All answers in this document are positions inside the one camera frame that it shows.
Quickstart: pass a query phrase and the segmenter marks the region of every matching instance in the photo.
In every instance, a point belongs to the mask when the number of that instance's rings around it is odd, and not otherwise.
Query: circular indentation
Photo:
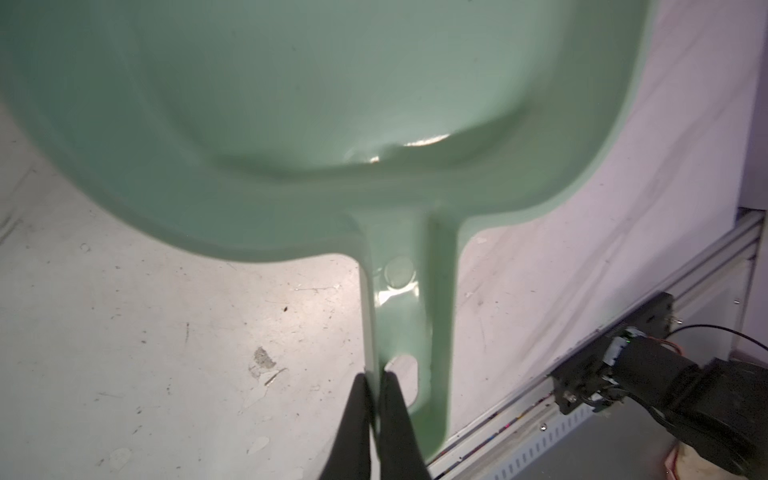
[[[392,288],[403,288],[414,276],[413,262],[408,257],[395,257],[384,267],[384,278]]]

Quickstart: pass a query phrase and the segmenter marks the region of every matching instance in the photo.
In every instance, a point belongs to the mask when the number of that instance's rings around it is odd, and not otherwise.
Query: dirty white surface
[[[468,245],[454,430],[730,229],[767,7],[661,2],[600,170]],[[362,371],[351,259],[168,247],[59,177],[5,110],[0,225],[0,478],[316,478]]]

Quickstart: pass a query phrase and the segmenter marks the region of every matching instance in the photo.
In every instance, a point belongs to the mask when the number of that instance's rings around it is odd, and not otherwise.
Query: dustpan handle
[[[378,389],[387,362],[418,362],[418,394],[409,413],[425,460],[448,428],[457,229],[411,211],[357,218],[369,244],[360,261],[366,374]],[[378,391],[373,398],[378,398]]]

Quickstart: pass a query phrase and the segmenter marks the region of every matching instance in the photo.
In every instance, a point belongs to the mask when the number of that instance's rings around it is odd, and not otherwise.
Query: metal bracket
[[[607,379],[611,367],[604,362],[604,356],[614,338],[627,328],[634,327],[648,336],[664,338],[670,331],[673,304],[674,297],[669,293],[656,293],[554,369],[550,376],[560,412],[564,415],[571,413],[584,399],[613,385]]]

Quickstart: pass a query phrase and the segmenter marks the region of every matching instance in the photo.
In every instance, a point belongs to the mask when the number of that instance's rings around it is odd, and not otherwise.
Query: handle hole
[[[412,355],[403,354],[389,360],[384,370],[397,375],[402,398],[410,407],[419,396],[419,362]]]

